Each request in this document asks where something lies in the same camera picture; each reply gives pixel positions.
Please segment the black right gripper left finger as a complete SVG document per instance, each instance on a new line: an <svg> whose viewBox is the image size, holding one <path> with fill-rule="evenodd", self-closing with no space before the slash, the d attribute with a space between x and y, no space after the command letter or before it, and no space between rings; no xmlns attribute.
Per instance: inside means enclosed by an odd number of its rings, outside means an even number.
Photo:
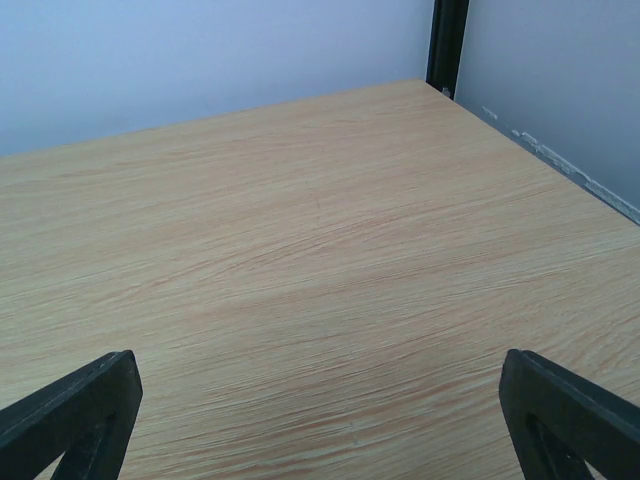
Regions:
<svg viewBox="0 0 640 480"><path fill-rule="evenodd" d="M131 350L109 352L1 410L1 477L116 479L143 396Z"/></svg>

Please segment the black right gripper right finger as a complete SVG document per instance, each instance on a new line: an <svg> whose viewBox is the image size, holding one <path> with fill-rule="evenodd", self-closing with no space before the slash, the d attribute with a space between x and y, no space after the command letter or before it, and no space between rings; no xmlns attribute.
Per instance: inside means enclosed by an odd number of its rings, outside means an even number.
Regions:
<svg viewBox="0 0 640 480"><path fill-rule="evenodd" d="M545 357L507 352L500 405L525 478L639 477L639 408Z"/></svg>

